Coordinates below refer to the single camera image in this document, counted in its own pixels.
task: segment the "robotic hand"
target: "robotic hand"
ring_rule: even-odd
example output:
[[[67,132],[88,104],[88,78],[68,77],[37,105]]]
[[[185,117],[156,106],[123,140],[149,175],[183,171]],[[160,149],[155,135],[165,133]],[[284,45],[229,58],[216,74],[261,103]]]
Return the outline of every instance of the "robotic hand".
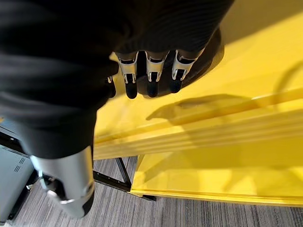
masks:
[[[145,51],[148,94],[157,96],[170,50],[170,89],[182,81],[232,0],[0,0],[0,115],[12,121],[47,195],[81,218],[94,197],[96,113],[115,95],[118,64],[137,95]]]

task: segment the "yellow shelf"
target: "yellow shelf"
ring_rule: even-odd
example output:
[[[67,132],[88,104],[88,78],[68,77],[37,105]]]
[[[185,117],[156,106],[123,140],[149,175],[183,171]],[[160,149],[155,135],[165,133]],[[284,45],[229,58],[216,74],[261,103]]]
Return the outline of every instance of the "yellow shelf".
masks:
[[[303,206],[303,135],[141,155],[132,193]]]
[[[301,0],[237,0],[213,69],[179,93],[130,100],[116,76],[116,97],[98,111],[94,159],[300,136],[302,24]]]

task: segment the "yellow surface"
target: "yellow surface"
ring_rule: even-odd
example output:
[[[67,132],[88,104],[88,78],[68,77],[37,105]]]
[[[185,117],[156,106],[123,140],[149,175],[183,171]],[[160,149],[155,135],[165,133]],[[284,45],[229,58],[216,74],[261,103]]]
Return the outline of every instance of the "yellow surface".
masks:
[[[203,134],[201,144],[212,146],[221,143],[235,124],[239,131],[234,136],[249,137],[247,120],[277,118],[281,108],[300,111],[302,24],[302,0],[237,0],[221,26],[223,58],[217,56],[211,68],[215,67],[195,83],[177,94],[154,99],[138,94],[130,100],[119,74],[116,97],[98,111],[94,158],[165,152],[168,147],[185,150],[177,136],[187,144],[193,141],[189,148],[198,148],[196,139],[189,138],[192,131]],[[283,105],[292,100],[298,102]],[[280,118],[288,119],[287,112]],[[254,126],[254,140],[266,139],[261,131],[272,125],[264,124]]]
[[[94,159],[140,155],[136,194],[302,206],[302,25],[302,0],[236,0],[195,83],[130,100],[116,77]]]

